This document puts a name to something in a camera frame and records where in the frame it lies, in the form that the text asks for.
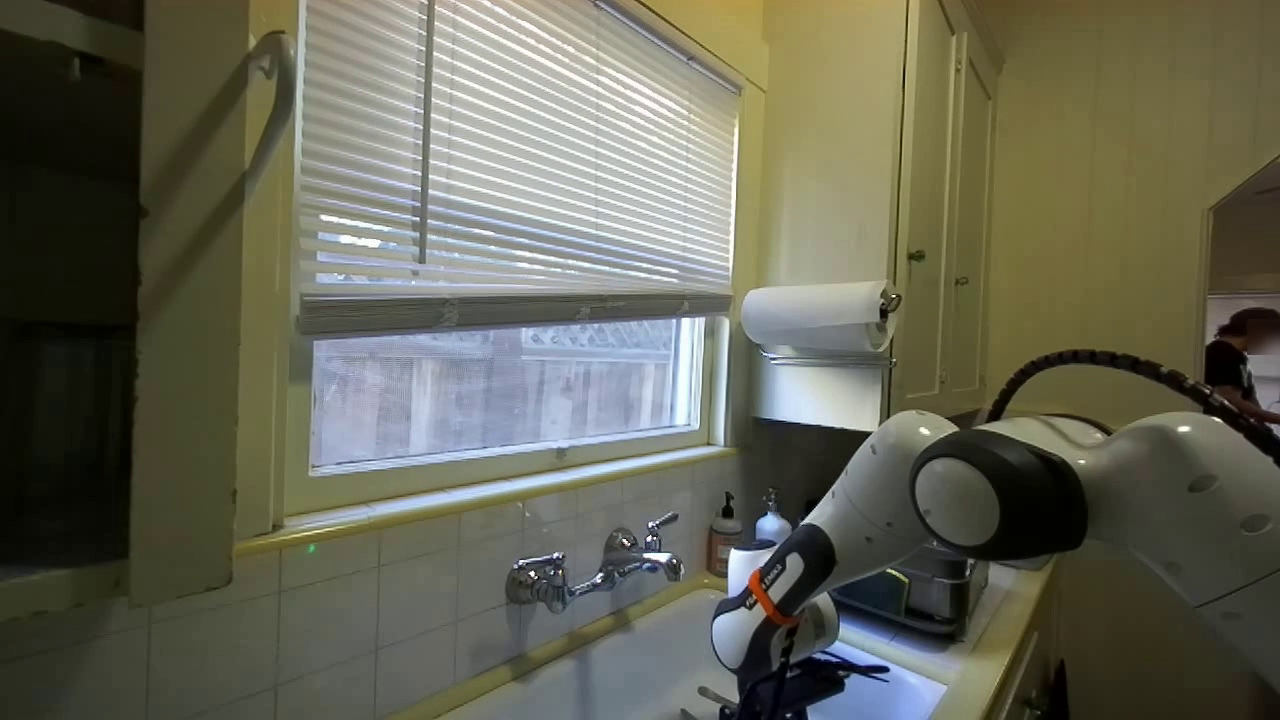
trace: soap dispenser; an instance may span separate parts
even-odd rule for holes
[[[784,546],[793,524],[777,512],[777,497],[768,492],[768,512],[758,519],[758,550]]]
[[[739,540],[739,519],[737,519],[737,507],[731,507],[731,492],[726,492],[726,504],[720,504],[720,512],[713,515],[713,529],[709,529],[709,573],[713,575],[730,575],[730,554],[731,554],[737,540]]]

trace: cabinet door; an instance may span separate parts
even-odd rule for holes
[[[234,582],[249,6],[150,0],[144,27],[127,598],[156,603]]]
[[[957,24],[941,0],[912,6],[905,178],[901,178],[901,335],[894,405],[912,409],[941,398],[943,379],[943,278],[948,278],[948,178],[957,108]]]
[[[959,64],[957,127],[957,217],[943,289],[943,392],[953,405],[980,405],[983,388],[983,259],[994,210],[994,121],[996,101],[973,52]]]

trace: window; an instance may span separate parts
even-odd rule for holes
[[[314,489],[713,441],[731,80],[607,0],[309,0],[299,68]]]

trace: white cabinet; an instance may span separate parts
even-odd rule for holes
[[[127,598],[234,575],[249,157],[244,6],[144,6],[141,335]]]
[[[965,0],[768,6],[768,283],[894,282],[894,409],[983,392],[994,87]]]
[[[983,259],[994,72],[965,14],[922,0],[908,42],[901,183],[905,293],[894,409],[973,411],[983,400]]]

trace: black cable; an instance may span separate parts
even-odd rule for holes
[[[779,720],[779,714],[784,714],[787,664],[793,664],[796,632],[799,632],[799,626],[787,628],[787,646],[784,646],[779,675],[777,675],[777,690],[773,690],[773,714],[768,714],[768,720]]]
[[[1104,349],[1064,349],[1064,352],[1048,352],[1030,361],[1023,367],[1017,367],[1009,376],[1009,386],[996,392],[994,409],[983,420],[1002,420],[1009,400],[1041,374],[1048,367],[1064,367],[1064,366],[1094,366],[1094,367],[1118,367],[1118,374],[1133,374],[1143,376],[1162,388],[1172,388],[1175,398],[1199,405],[1207,416],[1224,420],[1229,427],[1235,427],[1253,449],[1262,449],[1273,464],[1280,464],[1280,441],[1253,423],[1244,411],[1235,411],[1220,392],[1212,392],[1207,386],[1187,379],[1175,367],[1166,367],[1158,361],[1143,357],[1130,357],[1130,352],[1104,352]]]

